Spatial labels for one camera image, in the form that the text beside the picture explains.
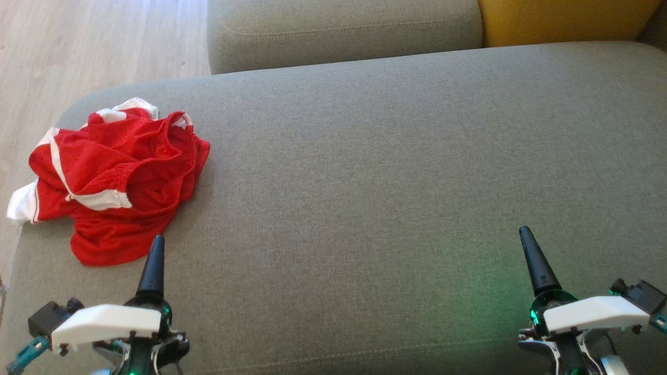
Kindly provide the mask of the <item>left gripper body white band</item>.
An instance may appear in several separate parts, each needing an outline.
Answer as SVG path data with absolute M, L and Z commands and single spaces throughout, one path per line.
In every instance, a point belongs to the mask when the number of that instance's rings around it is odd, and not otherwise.
M 52 351 L 77 351 L 79 346 L 112 339 L 162 337 L 171 327 L 173 309 L 162 297 L 135 296 L 123 305 L 100 304 L 65 311 L 52 331 Z

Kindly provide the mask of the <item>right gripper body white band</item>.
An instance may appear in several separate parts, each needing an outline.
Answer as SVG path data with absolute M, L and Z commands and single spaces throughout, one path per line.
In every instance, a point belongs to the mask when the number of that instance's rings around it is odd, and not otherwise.
M 530 317 L 541 335 L 647 325 L 650 314 L 622 296 L 594 296 L 581 301 L 559 301 L 548 308 L 546 297 L 534 299 Z

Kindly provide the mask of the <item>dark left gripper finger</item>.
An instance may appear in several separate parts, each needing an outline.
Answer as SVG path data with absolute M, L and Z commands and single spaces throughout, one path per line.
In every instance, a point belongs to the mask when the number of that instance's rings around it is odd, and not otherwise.
M 165 238 L 156 235 L 147 255 L 136 297 L 164 299 Z

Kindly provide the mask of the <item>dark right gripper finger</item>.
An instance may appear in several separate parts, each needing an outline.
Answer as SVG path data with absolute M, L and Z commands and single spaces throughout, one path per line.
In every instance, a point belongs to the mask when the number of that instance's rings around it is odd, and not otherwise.
M 519 228 L 519 236 L 534 296 L 538 297 L 547 291 L 561 290 L 561 284 L 553 273 L 552 267 L 544 256 L 531 228 L 522 226 Z

